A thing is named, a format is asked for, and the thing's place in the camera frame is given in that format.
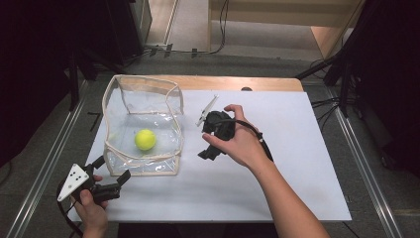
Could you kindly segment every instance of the hand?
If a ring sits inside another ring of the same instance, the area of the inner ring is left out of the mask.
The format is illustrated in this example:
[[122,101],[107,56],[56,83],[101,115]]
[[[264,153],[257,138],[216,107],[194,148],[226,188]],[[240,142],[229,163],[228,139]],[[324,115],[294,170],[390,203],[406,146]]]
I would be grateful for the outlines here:
[[[96,181],[102,180],[100,176],[94,176]],[[80,192],[80,201],[74,204],[77,214],[85,227],[83,237],[103,237],[108,228],[108,217],[105,208],[108,201],[97,205],[93,201],[92,193],[88,189]]]
[[[244,116],[242,106],[231,104],[224,109],[225,111],[233,111],[235,119],[250,123]],[[207,133],[203,134],[203,139],[228,154],[238,164],[249,169],[261,161],[269,161],[256,134],[251,129],[238,123],[236,123],[235,136],[229,141],[220,140]]]

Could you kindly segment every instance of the wrist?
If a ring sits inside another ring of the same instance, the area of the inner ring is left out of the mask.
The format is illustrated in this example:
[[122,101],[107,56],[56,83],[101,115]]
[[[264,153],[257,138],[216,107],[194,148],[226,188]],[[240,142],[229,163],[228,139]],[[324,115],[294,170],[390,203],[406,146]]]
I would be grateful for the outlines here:
[[253,160],[247,167],[255,176],[257,176],[269,168],[275,168],[275,164],[268,157],[264,156],[257,160]]
[[107,227],[86,227],[83,238],[102,238],[105,237]]

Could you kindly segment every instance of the person's left hand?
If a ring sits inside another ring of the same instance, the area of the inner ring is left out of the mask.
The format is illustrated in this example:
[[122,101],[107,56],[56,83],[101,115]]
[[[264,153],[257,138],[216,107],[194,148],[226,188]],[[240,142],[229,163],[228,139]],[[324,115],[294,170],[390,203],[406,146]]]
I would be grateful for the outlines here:
[[[94,176],[96,181],[102,180],[100,176]],[[108,228],[108,216],[105,208],[108,201],[103,201],[101,205],[94,202],[92,193],[85,189],[80,192],[80,201],[75,202],[77,214],[85,227],[83,237],[103,237]]]

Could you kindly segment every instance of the person's right hand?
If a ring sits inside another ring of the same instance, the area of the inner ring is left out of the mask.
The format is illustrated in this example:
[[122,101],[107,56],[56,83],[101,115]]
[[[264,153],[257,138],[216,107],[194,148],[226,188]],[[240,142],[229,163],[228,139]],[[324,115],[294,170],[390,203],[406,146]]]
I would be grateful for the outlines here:
[[[225,111],[233,111],[235,119],[250,123],[245,118],[241,105],[231,104],[224,109]],[[238,123],[236,123],[235,136],[229,141],[220,140],[216,136],[207,133],[203,134],[203,139],[210,145],[228,154],[238,164],[249,169],[256,166],[259,162],[269,162],[257,135],[251,129]]]

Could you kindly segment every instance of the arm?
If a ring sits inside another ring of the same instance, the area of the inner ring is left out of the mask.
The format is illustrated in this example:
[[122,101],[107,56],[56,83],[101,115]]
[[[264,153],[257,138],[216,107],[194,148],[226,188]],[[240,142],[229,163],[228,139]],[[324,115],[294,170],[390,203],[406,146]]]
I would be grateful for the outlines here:
[[[234,111],[236,119],[247,121],[242,106],[229,105],[225,110]],[[268,159],[253,131],[237,124],[235,137],[230,141],[222,141],[209,134],[203,134],[203,139],[253,173],[262,187],[279,236],[329,237],[321,222]]]
[[[102,177],[95,176],[95,180],[102,180]],[[108,201],[102,202],[100,206],[97,205],[93,201],[92,193],[87,189],[80,193],[80,200],[81,204],[76,202],[74,206],[84,225],[83,238],[105,237],[108,229],[105,207]]]

